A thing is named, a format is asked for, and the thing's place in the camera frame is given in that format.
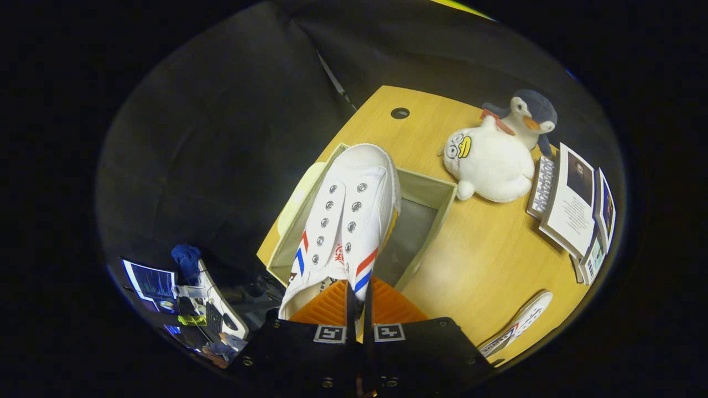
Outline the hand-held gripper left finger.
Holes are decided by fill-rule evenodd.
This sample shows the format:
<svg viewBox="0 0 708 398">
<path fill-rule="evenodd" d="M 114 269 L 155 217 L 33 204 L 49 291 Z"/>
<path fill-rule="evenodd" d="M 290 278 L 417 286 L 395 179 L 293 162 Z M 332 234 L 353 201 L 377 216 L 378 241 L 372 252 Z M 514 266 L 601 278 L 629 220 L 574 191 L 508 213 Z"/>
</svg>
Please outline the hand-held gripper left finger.
<svg viewBox="0 0 708 398">
<path fill-rule="evenodd" d="M 356 297 L 343 280 L 343 327 L 268 320 L 230 365 L 260 397 L 358 397 L 361 344 Z"/>
</svg>

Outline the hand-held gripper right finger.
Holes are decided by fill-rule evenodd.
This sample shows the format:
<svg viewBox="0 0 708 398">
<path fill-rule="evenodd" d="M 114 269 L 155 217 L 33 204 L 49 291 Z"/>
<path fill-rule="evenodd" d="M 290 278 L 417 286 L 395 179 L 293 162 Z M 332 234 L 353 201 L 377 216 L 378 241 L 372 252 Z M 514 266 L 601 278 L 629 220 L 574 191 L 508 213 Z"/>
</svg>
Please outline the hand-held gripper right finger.
<svg viewBox="0 0 708 398">
<path fill-rule="evenodd" d="M 455 320 L 427 317 L 376 277 L 368 288 L 362 331 L 366 397 L 454 397 L 494 373 Z"/>
</svg>

